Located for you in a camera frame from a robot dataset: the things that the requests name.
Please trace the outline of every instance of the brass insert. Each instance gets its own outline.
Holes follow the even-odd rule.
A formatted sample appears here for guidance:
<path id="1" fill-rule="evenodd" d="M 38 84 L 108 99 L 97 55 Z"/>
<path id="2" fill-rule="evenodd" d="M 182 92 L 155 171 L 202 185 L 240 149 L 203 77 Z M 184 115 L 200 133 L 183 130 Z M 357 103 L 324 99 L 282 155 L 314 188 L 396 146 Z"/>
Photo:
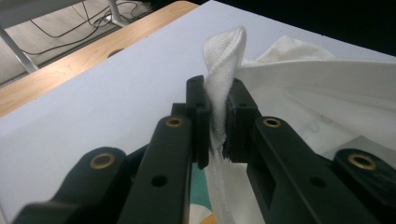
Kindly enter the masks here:
<path id="1" fill-rule="evenodd" d="M 182 124 L 183 124 L 183 120 L 178 118 L 170 118 L 166 121 L 166 125 L 168 125 L 171 128 L 180 127 Z"/>
<path id="2" fill-rule="evenodd" d="M 102 153 L 92 158 L 90 166 L 92 169 L 100 170 L 109 167 L 114 163 L 116 157 L 111 153 Z"/>
<path id="3" fill-rule="evenodd" d="M 280 121 L 278 119 L 265 119 L 263 123 L 271 128 L 280 127 Z"/>
<path id="4" fill-rule="evenodd" d="M 350 163 L 363 170 L 375 170 L 376 163 L 370 157 L 362 154 L 351 154 L 348 157 Z"/>

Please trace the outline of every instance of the black plastic part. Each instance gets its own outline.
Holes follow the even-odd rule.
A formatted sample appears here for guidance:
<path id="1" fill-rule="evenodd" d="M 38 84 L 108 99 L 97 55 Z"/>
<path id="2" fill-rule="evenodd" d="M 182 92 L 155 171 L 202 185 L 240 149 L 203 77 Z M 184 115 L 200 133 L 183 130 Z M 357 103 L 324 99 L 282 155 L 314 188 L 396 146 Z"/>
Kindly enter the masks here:
<path id="1" fill-rule="evenodd" d="M 395 169 L 375 155 L 357 149 L 339 150 L 332 168 L 382 223 L 395 223 Z"/>
<path id="2" fill-rule="evenodd" d="M 266 223 L 379 223 L 281 119 L 256 119 L 247 175 Z"/>
<path id="3" fill-rule="evenodd" d="M 25 206 L 13 223 L 114 223 L 131 186 L 125 159 L 112 147 L 85 154 L 50 201 Z"/>
<path id="4" fill-rule="evenodd" d="M 204 76 L 187 80 L 186 114 L 192 122 L 192 160 L 204 169 L 209 163 L 210 103 L 204 88 Z"/>
<path id="5" fill-rule="evenodd" d="M 191 122 L 161 119 L 118 223 L 188 223 L 190 181 Z"/>
<path id="6" fill-rule="evenodd" d="M 244 83 L 235 78 L 227 99 L 225 158 L 232 162 L 248 162 L 248 134 L 256 118 L 261 116 Z"/>

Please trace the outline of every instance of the floor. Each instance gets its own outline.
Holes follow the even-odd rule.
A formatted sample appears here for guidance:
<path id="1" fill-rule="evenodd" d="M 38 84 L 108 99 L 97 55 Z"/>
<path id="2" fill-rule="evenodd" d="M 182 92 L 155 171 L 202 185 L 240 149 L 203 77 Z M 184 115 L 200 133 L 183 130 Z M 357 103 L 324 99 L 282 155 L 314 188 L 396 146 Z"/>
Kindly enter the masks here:
<path id="1" fill-rule="evenodd" d="M 120 14 L 131 21 L 145 16 L 151 11 L 149 3 L 119 0 L 117 4 L 119 5 Z M 31 21 L 7 28 L 6 31 L 17 45 L 22 50 L 29 52 L 28 55 L 32 60 L 39 67 L 42 67 L 104 35 L 120 29 L 120 27 L 108 22 L 108 20 L 98 21 L 105 14 L 108 15 L 107 0 L 86 0 L 84 5 L 87 13 L 83 4 L 76 4 L 33 20 L 38 27 L 52 36 L 64 34 L 83 23 L 77 29 L 60 37 L 46 35 Z M 90 22 L 87 22 L 87 15 L 91 18 Z M 0 54 L 0 87 L 28 75 L 12 50 L 1 38 L 0 52 L 2 52 Z"/>

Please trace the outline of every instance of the wooden surface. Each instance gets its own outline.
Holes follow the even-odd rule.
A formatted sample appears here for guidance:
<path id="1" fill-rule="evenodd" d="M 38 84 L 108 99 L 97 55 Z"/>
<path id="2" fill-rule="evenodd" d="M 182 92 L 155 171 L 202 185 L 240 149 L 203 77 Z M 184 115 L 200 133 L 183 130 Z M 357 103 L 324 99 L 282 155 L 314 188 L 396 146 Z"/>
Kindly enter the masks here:
<path id="1" fill-rule="evenodd" d="M 102 62 L 113 51 L 131 46 L 196 7 L 198 6 L 190 2 L 177 1 L 1 88 L 0 117 Z"/>

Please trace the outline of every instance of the mounting hole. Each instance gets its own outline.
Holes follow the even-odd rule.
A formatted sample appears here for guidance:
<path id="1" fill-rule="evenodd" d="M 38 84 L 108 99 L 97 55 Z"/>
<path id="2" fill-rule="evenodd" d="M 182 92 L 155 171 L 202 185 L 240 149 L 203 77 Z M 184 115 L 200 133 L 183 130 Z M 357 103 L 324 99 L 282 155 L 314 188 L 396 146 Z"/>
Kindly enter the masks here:
<path id="1" fill-rule="evenodd" d="M 92 160 L 90 161 L 90 166 L 92 169 L 95 170 L 105 169 L 113 164 L 115 160 L 116 157 L 113 154 L 102 153 L 92 158 Z"/>
<path id="2" fill-rule="evenodd" d="M 263 123 L 271 128 L 280 127 L 280 121 L 278 119 L 265 119 Z"/>
<path id="3" fill-rule="evenodd" d="M 168 178 L 164 175 L 156 175 L 151 180 L 151 185 L 157 188 L 163 187 L 168 182 Z"/>
<path id="4" fill-rule="evenodd" d="M 371 157 L 362 154 L 351 154 L 347 158 L 350 163 L 363 170 L 375 170 L 376 163 Z"/>
<path id="5" fill-rule="evenodd" d="M 197 104 L 195 104 L 195 106 L 198 107 L 198 108 L 203 108 L 203 107 L 205 107 L 205 105 L 202 104 L 202 103 L 197 103 Z"/>
<path id="6" fill-rule="evenodd" d="M 116 53 L 118 53 L 118 52 L 120 52 L 120 51 L 122 51 L 122 50 L 123 50 L 123 49 L 116 49 L 116 50 L 114 50 L 113 52 L 111 52 L 111 53 L 108 54 L 107 58 L 110 58 L 111 56 L 115 55 Z"/>
<path id="7" fill-rule="evenodd" d="M 326 182 L 320 177 L 312 176 L 309 180 L 311 181 L 311 184 L 315 187 L 318 187 L 318 188 L 326 187 Z"/>
<path id="8" fill-rule="evenodd" d="M 172 128 L 180 127 L 182 124 L 183 124 L 182 119 L 171 118 L 166 121 L 166 125 L 168 125 L 169 127 L 172 127 Z"/>

